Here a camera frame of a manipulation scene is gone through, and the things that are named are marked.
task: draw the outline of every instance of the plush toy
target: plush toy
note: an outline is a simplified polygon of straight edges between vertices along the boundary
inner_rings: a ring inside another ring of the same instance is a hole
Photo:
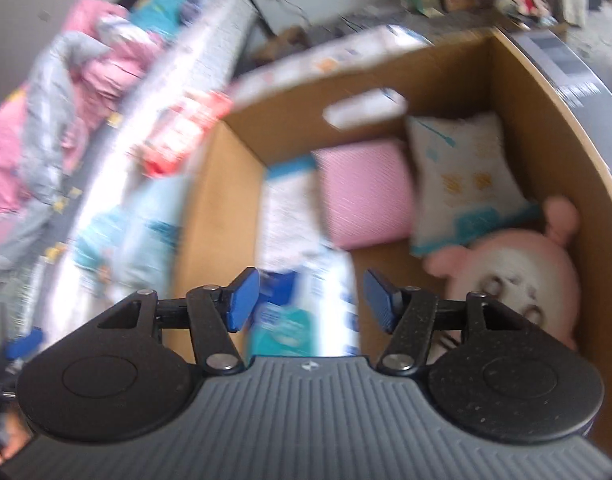
[[[549,18],[552,13],[546,0],[514,0],[517,5],[517,12],[524,16],[531,16],[535,19]]]
[[[565,247],[579,229],[579,213],[563,196],[544,203],[546,232],[507,229],[471,248],[445,247],[423,263],[429,274],[448,278],[446,298],[486,292],[575,349],[579,279]],[[431,352],[434,358],[438,352]]]

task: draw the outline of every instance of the blue package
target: blue package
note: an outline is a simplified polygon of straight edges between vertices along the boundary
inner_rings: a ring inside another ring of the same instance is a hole
[[[303,266],[262,275],[249,356],[359,354],[355,271],[345,251],[324,249]]]
[[[74,262],[94,272],[110,266],[113,283],[169,298],[187,188],[184,175],[145,181],[125,206],[92,218],[74,241]]]
[[[156,32],[164,40],[176,38],[182,23],[179,12],[185,0],[138,0],[130,10],[129,20],[147,32]]]

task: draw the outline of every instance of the white pillow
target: white pillow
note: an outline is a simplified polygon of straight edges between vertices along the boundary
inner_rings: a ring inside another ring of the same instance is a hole
[[[415,256],[465,245],[539,215],[508,169],[494,112],[457,121],[410,117],[407,129],[419,171]]]

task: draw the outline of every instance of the gray gripper base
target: gray gripper base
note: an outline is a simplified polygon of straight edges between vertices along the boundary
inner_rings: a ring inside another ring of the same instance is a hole
[[[105,446],[38,436],[4,466],[12,480],[607,479],[581,437],[494,444],[454,428],[410,379],[362,357],[257,358],[206,381],[164,428]]]

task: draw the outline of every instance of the metal screw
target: metal screw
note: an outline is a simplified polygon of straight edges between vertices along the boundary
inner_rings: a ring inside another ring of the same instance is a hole
[[[231,370],[239,364],[239,359],[231,354],[212,354],[206,364],[213,370]]]
[[[382,363],[390,370],[404,372],[415,366],[415,360],[406,354],[389,354],[384,357]]]

